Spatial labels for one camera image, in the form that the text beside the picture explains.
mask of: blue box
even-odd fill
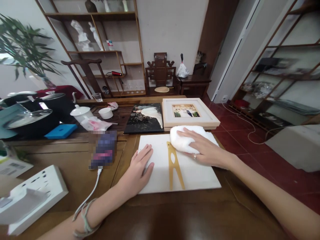
[[[67,138],[78,126],[76,124],[60,124],[47,135],[48,139],[64,139]]]

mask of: cable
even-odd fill
[[[72,220],[72,221],[74,221],[74,220],[77,218],[77,215],[78,215],[78,213],[80,212],[80,210],[82,209],[82,206],[87,203],[88,199],[91,197],[91,195],[93,194],[93,192],[96,190],[97,185],[98,185],[98,181],[99,181],[99,176],[100,176],[101,172],[102,172],[102,168],[99,168],[99,169],[98,169],[98,176],[97,176],[96,185],[94,185],[94,188],[93,188],[92,192],[91,192],[90,195],[86,198],[86,200],[84,200],[84,202],[81,203],[81,205],[78,207],[78,209],[77,209],[76,212],[74,213],[74,217],[73,217],[73,220]]]
[[[289,126],[285,126],[285,127],[279,127],[279,128],[271,129],[271,130],[269,130],[269,131],[266,133],[266,136],[265,136],[265,139],[264,139],[264,142],[263,142],[263,143],[256,143],[256,142],[252,141],[252,140],[249,138],[250,134],[251,134],[251,133],[254,133],[254,132],[256,131],[255,126],[254,126],[251,122],[249,122],[249,121],[247,121],[247,120],[239,117],[239,115],[241,115],[240,113],[235,113],[235,112],[232,112],[232,113],[236,114],[238,118],[242,119],[243,121],[246,121],[247,123],[250,123],[250,124],[253,126],[254,131],[253,131],[253,132],[250,132],[247,137],[248,137],[248,139],[249,139],[250,142],[252,142],[252,143],[254,143],[254,144],[257,144],[257,145],[265,144],[265,142],[267,141],[267,136],[268,136],[268,133],[269,133],[269,132],[271,132],[271,131],[273,131],[273,130],[277,130],[277,129],[282,129],[282,128],[294,126],[294,125],[289,125]]]

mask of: framed photo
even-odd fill
[[[200,98],[164,98],[162,102],[165,130],[179,125],[215,129],[220,121]]]
[[[163,132],[161,103],[134,105],[123,133]]]

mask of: glass cup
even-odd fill
[[[92,94],[92,96],[97,102],[103,102],[102,97],[101,97],[101,93],[94,93],[94,94]]]

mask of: red tile floor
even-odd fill
[[[308,173],[294,168],[266,144],[256,145],[248,140],[248,133],[253,131],[251,124],[239,119],[222,104],[210,102],[208,97],[203,102],[221,122],[212,133],[227,151],[236,154],[252,169],[320,214],[320,171]],[[228,104],[225,106],[234,112]],[[255,127],[257,130],[250,139],[264,142],[266,131]]]

